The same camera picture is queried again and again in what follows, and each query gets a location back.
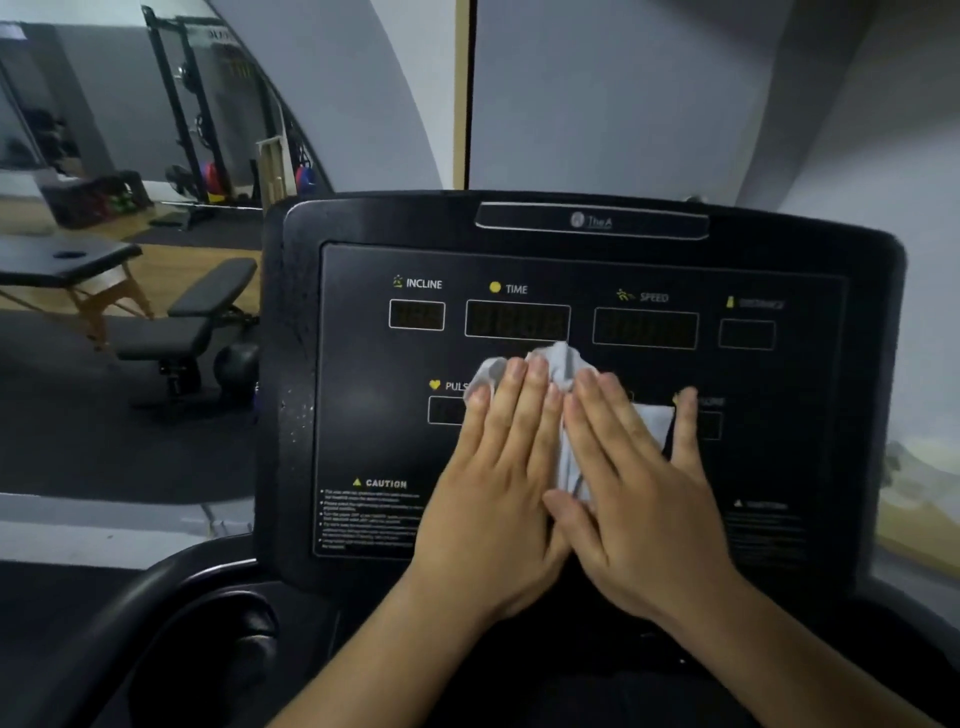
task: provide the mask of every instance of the forearm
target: forearm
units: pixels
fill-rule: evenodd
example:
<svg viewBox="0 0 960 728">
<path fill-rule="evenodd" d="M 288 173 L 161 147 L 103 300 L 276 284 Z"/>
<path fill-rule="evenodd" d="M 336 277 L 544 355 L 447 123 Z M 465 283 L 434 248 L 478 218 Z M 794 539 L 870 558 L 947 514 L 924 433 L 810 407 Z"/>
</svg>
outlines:
<svg viewBox="0 0 960 728">
<path fill-rule="evenodd" d="M 405 575 L 271 728 L 419 725 L 482 631 Z"/>
<path fill-rule="evenodd" d="M 766 728 L 936 726 L 745 581 L 669 626 Z"/>
</svg>

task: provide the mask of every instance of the treadmill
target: treadmill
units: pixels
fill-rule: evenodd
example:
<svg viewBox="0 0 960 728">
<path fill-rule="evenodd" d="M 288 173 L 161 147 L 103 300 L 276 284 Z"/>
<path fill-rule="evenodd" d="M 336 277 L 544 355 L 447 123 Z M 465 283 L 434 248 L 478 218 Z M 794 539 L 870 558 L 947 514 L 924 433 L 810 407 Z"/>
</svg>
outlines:
<svg viewBox="0 0 960 728">
<path fill-rule="evenodd" d="M 947 720 L 956 674 L 867 576 L 905 270 L 892 236 L 694 202 L 345 194 L 272 208 L 262 270 L 254 532 L 143 572 L 16 725 L 265 726 L 402 574 L 479 363 L 559 340 L 638 402 L 696 385 L 737 567 Z M 429 724 L 490 724 L 536 681 L 625 673 L 723 692 L 571 558 Z"/>
</svg>

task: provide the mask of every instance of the white cloth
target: white cloth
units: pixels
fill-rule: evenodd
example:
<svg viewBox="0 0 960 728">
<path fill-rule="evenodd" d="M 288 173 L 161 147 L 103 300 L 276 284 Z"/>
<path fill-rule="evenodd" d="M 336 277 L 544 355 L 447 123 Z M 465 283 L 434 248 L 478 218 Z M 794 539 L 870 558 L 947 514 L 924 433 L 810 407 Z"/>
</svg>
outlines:
<svg viewBox="0 0 960 728">
<path fill-rule="evenodd" d="M 580 352 L 565 341 L 558 341 L 556 344 L 542 349 L 534 349 L 527 354 L 527 359 L 529 360 L 535 354 L 539 354 L 547 360 L 547 364 L 550 366 L 550 380 L 556 382 L 557 386 L 564 392 L 568 392 L 573 386 L 573 378 L 577 372 L 590 366 L 583 360 Z M 478 387 L 489 386 L 491 394 L 495 393 L 496 386 L 500 383 L 500 379 L 503 378 L 506 370 L 507 360 L 504 357 L 498 356 L 497 358 L 486 359 L 467 387 L 464 400 L 468 399 Z M 666 445 L 667 432 L 670 431 L 670 424 L 673 422 L 673 407 L 634 403 L 634 409 L 640 419 L 647 425 L 650 434 L 660 444 L 660 449 L 663 449 Z M 580 500 L 590 500 L 589 487 L 580 473 L 580 466 L 577 465 L 576 458 L 573 456 L 570 440 L 566 435 L 566 428 L 563 423 L 560 427 L 560 461 L 557 464 L 556 487 L 573 494 Z"/>
</svg>

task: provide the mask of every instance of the weight bench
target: weight bench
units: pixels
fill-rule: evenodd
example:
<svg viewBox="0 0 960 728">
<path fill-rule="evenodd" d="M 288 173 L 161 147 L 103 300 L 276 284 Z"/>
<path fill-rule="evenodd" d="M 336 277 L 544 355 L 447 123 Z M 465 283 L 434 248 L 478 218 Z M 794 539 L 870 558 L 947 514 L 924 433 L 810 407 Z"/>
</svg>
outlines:
<svg viewBox="0 0 960 728">
<path fill-rule="evenodd" d="M 143 322 L 114 339 L 114 353 L 123 361 L 157 362 L 170 400 L 196 394 L 202 386 L 197 358 L 210 345 L 213 329 L 231 324 L 248 328 L 259 321 L 234 304 L 254 273 L 253 258 L 223 261 L 171 304 L 167 318 Z"/>
</svg>

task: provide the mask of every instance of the hand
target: hand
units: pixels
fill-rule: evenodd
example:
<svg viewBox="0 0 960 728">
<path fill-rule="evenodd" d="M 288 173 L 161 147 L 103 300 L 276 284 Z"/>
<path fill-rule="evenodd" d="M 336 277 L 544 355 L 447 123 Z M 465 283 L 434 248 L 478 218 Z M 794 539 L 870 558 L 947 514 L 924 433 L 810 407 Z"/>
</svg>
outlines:
<svg viewBox="0 0 960 728">
<path fill-rule="evenodd" d="M 540 499 L 554 481 L 562 404 L 539 356 L 512 359 L 492 402 L 488 387 L 470 397 L 407 572 L 431 598 L 490 624 L 557 580 L 569 546 Z"/>
<path fill-rule="evenodd" d="M 678 398 L 669 462 L 613 374 L 582 370 L 564 422 L 596 522 L 567 493 L 543 500 L 607 599 L 669 631 L 741 583 L 700 462 L 696 390 Z"/>
</svg>

